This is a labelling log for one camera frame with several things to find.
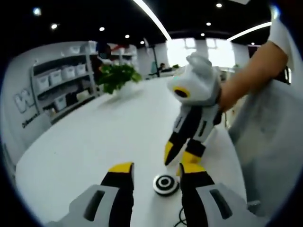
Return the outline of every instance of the window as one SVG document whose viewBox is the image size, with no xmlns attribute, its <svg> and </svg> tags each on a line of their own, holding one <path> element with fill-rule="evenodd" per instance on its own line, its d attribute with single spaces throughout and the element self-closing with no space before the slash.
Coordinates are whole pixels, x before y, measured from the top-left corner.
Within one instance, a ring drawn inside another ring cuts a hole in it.
<svg viewBox="0 0 303 227">
<path fill-rule="evenodd" d="M 232 68 L 236 64 L 232 43 L 223 39 L 206 39 L 208 59 L 213 66 Z"/>
<path fill-rule="evenodd" d="M 169 65 L 179 65 L 183 67 L 188 64 L 186 57 L 196 51 L 196 43 L 193 38 L 173 39 L 166 42 L 167 58 Z"/>
</svg>

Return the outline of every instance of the desk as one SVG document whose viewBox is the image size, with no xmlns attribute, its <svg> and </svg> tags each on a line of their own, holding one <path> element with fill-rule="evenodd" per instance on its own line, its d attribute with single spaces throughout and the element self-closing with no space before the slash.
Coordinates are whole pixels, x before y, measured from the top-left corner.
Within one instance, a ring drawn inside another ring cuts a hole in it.
<svg viewBox="0 0 303 227">
<path fill-rule="evenodd" d="M 46 223 L 68 213 L 69 204 L 100 184 L 115 164 L 135 162 L 132 227 L 169 227 L 178 221 L 180 191 L 161 198 L 152 181 L 165 173 L 164 146 L 180 103 L 166 88 L 171 78 L 143 81 L 126 99 L 103 95 L 46 131 L 16 167 L 17 188 L 32 212 Z M 203 164 L 215 182 L 243 198 L 244 181 L 224 127 L 213 133 Z"/>
</svg>

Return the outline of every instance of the white storage box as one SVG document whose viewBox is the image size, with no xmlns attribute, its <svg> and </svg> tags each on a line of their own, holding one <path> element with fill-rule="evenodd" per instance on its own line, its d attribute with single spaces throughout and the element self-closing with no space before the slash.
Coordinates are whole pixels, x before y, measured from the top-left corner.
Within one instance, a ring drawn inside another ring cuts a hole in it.
<svg viewBox="0 0 303 227">
<path fill-rule="evenodd" d="M 52 85 L 60 84 L 62 82 L 61 70 L 51 72 L 49 78 Z"/>
<path fill-rule="evenodd" d="M 76 95 L 76 97 L 77 97 L 78 101 L 84 100 L 84 99 L 86 99 L 86 98 L 89 97 L 89 91 L 88 90 L 84 90 L 84 91 L 78 93 Z"/>
<path fill-rule="evenodd" d="M 60 111 L 66 107 L 66 94 L 61 95 L 54 100 L 57 111 Z"/>
<path fill-rule="evenodd" d="M 86 74 L 86 64 L 77 65 L 76 71 L 78 76 Z"/>
<path fill-rule="evenodd" d="M 75 74 L 75 67 L 69 66 L 62 70 L 62 77 L 63 79 L 71 79 L 76 76 Z"/>
<path fill-rule="evenodd" d="M 73 54 L 79 54 L 80 53 L 80 46 L 71 46 L 70 51 Z"/>
<path fill-rule="evenodd" d="M 49 75 L 40 77 L 37 79 L 37 85 L 40 91 L 44 91 L 49 88 Z"/>
<path fill-rule="evenodd" d="M 120 65 L 120 61 L 119 60 L 114 60 L 113 65 Z"/>
</svg>

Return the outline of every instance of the round puck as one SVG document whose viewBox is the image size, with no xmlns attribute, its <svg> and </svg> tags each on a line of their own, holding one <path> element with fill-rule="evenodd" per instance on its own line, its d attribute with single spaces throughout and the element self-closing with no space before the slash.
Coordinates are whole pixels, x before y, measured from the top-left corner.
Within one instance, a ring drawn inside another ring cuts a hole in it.
<svg viewBox="0 0 303 227">
<path fill-rule="evenodd" d="M 153 180 L 153 189 L 160 196 L 171 196 L 179 189 L 176 177 L 170 175 L 158 175 Z"/>
</svg>

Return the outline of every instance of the storage bin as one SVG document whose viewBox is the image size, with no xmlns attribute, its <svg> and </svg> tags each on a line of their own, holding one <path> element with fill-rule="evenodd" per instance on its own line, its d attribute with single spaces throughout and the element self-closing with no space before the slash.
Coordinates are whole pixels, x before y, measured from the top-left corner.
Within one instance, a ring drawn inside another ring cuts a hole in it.
<svg viewBox="0 0 303 227">
<path fill-rule="evenodd" d="M 48 89 L 49 86 L 50 86 L 50 84 L 49 84 L 49 75 L 38 78 L 37 79 L 37 84 L 38 84 L 38 87 L 39 87 L 40 91 L 44 91 L 44 90 Z"/>
<path fill-rule="evenodd" d="M 113 65 L 120 65 L 120 61 L 119 60 L 114 60 Z"/>
<path fill-rule="evenodd" d="M 90 53 L 97 52 L 97 42 L 96 41 L 89 41 L 89 52 Z"/>
<path fill-rule="evenodd" d="M 76 72 L 78 76 L 86 74 L 86 64 L 77 65 Z"/>
<path fill-rule="evenodd" d="M 64 109 L 66 107 L 66 94 L 55 98 L 54 103 L 57 111 L 61 111 L 62 109 Z"/>
<path fill-rule="evenodd" d="M 75 67 L 73 66 L 66 67 L 62 70 L 63 79 L 71 79 L 74 78 L 75 76 L 76 76 Z"/>
<path fill-rule="evenodd" d="M 80 53 L 80 46 L 71 46 L 70 51 L 73 54 L 79 54 Z"/>
<path fill-rule="evenodd" d="M 82 100 L 86 99 L 87 97 L 89 97 L 89 91 L 88 90 L 84 90 L 84 91 L 77 94 L 77 100 L 78 101 L 82 101 Z"/>
<path fill-rule="evenodd" d="M 51 72 L 49 78 L 52 85 L 60 84 L 62 82 L 61 70 Z"/>
</svg>

